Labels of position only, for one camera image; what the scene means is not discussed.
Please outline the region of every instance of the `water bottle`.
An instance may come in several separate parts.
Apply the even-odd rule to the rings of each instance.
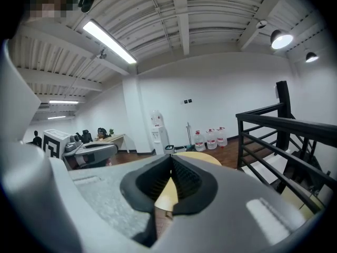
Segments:
[[[152,110],[150,112],[151,115],[151,122],[153,127],[161,127],[164,125],[163,117],[160,114],[159,110]]]
[[[213,130],[209,129],[208,131],[206,131],[206,133],[207,133],[207,148],[213,150],[217,147],[214,129]]]
[[[202,152],[206,149],[204,137],[200,134],[199,130],[197,130],[194,135],[194,146],[198,152]]]
[[[216,141],[217,145],[219,145],[221,148],[224,148],[228,144],[225,128],[220,127],[217,129]]]

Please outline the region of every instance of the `office chair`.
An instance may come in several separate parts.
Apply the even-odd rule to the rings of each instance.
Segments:
[[[91,134],[89,133],[89,131],[86,129],[86,130],[83,130],[83,135],[82,135],[82,142],[83,143],[89,143],[91,141],[93,141],[93,139],[91,138]]]

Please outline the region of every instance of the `staircase railing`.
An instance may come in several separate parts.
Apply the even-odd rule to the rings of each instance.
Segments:
[[[250,165],[250,163],[248,163],[247,159],[245,159],[246,155],[252,156],[255,160],[257,160],[268,170],[270,170],[291,191],[293,191],[293,193],[297,195],[297,197],[301,199],[303,203],[307,205],[307,207],[313,213],[317,213],[318,211],[320,211],[320,208],[301,189],[299,189],[299,187],[295,185],[293,181],[280,173],[272,165],[268,164],[261,156],[257,154],[257,152],[260,151],[260,149],[269,149],[275,154],[278,154],[285,159],[291,160],[291,162],[297,168],[302,169],[308,172],[310,175],[315,176],[323,184],[327,185],[333,191],[336,191],[337,182],[329,177],[327,174],[323,173],[321,170],[305,162],[303,158],[306,151],[308,151],[308,146],[311,147],[311,151],[309,152],[310,157],[313,157],[317,142],[321,142],[323,144],[337,148],[337,126],[292,119],[294,117],[291,115],[289,93],[286,82],[278,82],[277,90],[279,92],[280,103],[254,111],[239,113],[236,115],[239,130],[239,152],[237,167],[240,168],[242,166],[247,166],[262,183],[264,183],[268,187],[271,187],[269,183]],[[278,111],[279,117],[261,115],[275,110]],[[243,122],[253,123],[257,126],[250,129],[244,129]],[[259,138],[251,136],[249,134],[251,131],[260,129],[262,127],[271,128],[274,129],[274,131]],[[275,133],[277,133],[276,141],[268,143],[263,140]],[[302,143],[302,148],[298,144],[295,145],[296,142],[290,139],[290,134],[298,136]],[[309,144],[309,140],[314,141],[312,145]],[[294,143],[299,151],[301,151],[299,158],[286,152],[289,146],[289,141]],[[249,149],[247,145],[253,142],[259,144],[261,147],[255,150]]]

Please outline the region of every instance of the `ceiling lamp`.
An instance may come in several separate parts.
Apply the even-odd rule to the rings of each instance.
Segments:
[[[86,25],[84,25],[83,29],[101,41],[104,45],[108,46],[112,51],[118,54],[129,64],[136,63],[135,58],[133,58],[131,54],[128,53],[127,50],[122,47],[107,30],[102,28],[94,20],[90,20]]]
[[[71,100],[49,100],[50,104],[78,104],[78,101]]]
[[[275,30],[270,36],[270,42],[272,48],[278,50],[280,48],[286,47],[293,41],[294,37],[280,30]]]
[[[306,55],[306,57],[305,57],[305,61],[307,62],[307,63],[310,63],[310,62],[313,62],[313,61],[315,61],[315,60],[317,60],[319,57],[315,54],[315,53],[313,53],[313,52],[308,52],[308,54]]]
[[[65,116],[48,117],[48,120],[50,120],[50,119],[58,119],[58,118],[65,118]]]

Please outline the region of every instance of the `white wall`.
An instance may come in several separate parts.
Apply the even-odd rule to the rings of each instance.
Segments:
[[[34,131],[38,131],[38,135],[42,138],[43,131],[47,129],[56,129],[65,133],[75,134],[73,119],[58,120],[58,121],[43,121],[38,123],[32,123],[26,130],[23,137],[24,142],[31,142],[34,139]]]
[[[326,48],[312,63],[295,63],[298,72],[296,96],[291,98],[297,119],[337,125],[337,62],[335,52]],[[315,156],[326,173],[337,179],[337,149],[318,143]]]
[[[169,142],[175,146],[188,144],[188,121],[192,136],[196,130],[226,127],[232,137],[237,135],[237,113],[278,103],[273,88],[277,81],[288,81],[292,93],[288,60],[257,53],[193,57],[139,78],[145,113],[162,113]],[[181,105],[186,99],[193,102]]]
[[[150,132],[146,126],[146,115],[139,81],[136,76],[123,78],[123,94],[126,114],[130,123],[130,131],[138,153],[150,153],[153,151]]]
[[[75,127],[80,134],[82,134],[82,130],[88,129],[92,138],[97,136],[98,128],[105,128],[107,132],[109,129],[114,129],[115,134],[126,134],[120,147],[121,150],[126,149],[125,142],[128,149],[135,149],[121,84],[103,92],[94,100],[83,105],[76,114]]]

